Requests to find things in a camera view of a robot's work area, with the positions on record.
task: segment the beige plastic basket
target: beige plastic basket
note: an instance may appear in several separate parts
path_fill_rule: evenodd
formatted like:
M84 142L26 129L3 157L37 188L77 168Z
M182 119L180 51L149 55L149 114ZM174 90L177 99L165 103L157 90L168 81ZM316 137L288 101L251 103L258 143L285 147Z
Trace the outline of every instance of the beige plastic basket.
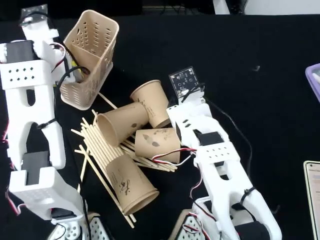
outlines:
M112 57L119 25L116 21L93 10L84 11L64 43L80 66L91 74L81 82L63 84L61 99L80 110L87 110L113 67Z

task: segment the circuit board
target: circuit board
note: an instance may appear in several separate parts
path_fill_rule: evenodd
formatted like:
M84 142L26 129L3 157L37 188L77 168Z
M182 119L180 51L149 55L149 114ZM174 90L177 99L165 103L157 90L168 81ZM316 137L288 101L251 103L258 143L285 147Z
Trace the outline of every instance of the circuit board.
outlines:
M176 96L182 98L199 84L192 66L169 75Z

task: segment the black tablecloth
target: black tablecloth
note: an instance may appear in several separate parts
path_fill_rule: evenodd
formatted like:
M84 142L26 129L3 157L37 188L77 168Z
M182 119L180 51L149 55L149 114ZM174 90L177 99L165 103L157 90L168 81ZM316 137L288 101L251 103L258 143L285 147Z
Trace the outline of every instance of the black tablecloth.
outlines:
M129 95L140 83L160 79L169 98L174 97L168 74L193 66L198 79L206 83L205 95L228 112L253 146L252 183L275 216L284 239L312 239L303 162L320 160L320 108L305 77L306 67L320 62L320 16L133 16L117 17L120 32L114 51L114 68L101 92L117 106L130 103ZM75 24L66 19L56 24L64 37ZM0 24L1 40L21 39L16 22ZM97 97L92 108L111 108ZM5 128L5 93L0 92L0 129ZM59 103L61 123L78 129L79 111ZM213 115L228 132L245 167L249 149L228 119L213 109ZM81 138L68 135L72 147ZM37 138L29 149L37 147ZM1 145L0 182L4 193L9 182L9 161ZM60 171L67 183L77 179L71 151ZM82 157L75 155L81 165ZM189 190L198 179L191 162L175 173L142 169L159 197L135 214L131 229L95 176L87 170L84 194L89 211L98 212L116 239L166 239L181 212L190 208ZM195 192L205 196L205 189ZM1 238L45 239L52 229L26 209L18 217L0 194Z

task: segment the brown paper cup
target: brown paper cup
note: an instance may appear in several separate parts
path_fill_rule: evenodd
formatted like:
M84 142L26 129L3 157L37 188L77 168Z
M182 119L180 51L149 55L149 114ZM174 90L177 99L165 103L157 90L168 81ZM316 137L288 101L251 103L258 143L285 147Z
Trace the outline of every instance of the brown paper cup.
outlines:
M128 155L122 155L106 166L124 215L130 215L152 202L159 191Z
M117 147L137 129L147 124L149 118L146 109L139 102L134 102L118 109L100 113L97 125L105 140Z
M152 158L180 148L180 140L174 128L138 130L135 133L135 155ZM159 158L178 164L180 152L174 152Z
M149 122L154 129L162 128L170 123L167 114L168 99L159 80L148 81L131 93L130 98L145 107Z

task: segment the metal plate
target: metal plate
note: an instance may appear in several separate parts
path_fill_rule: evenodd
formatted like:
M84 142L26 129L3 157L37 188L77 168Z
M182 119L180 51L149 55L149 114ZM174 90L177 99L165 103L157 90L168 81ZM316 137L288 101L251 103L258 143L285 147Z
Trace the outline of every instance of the metal plate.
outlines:
M187 216L183 224L189 225L189 226L196 228L198 230L201 229L200 224L198 223L198 221L196 220L196 218L194 216ZM186 232L182 228L182 225L181 225L181 228L180 228L179 233L177 234L177 237L175 238L175 240L205 240L205 236L202 232L195 233L195 234L191 234L189 232Z
M169 75L176 96L182 98L193 87L199 85L192 66Z

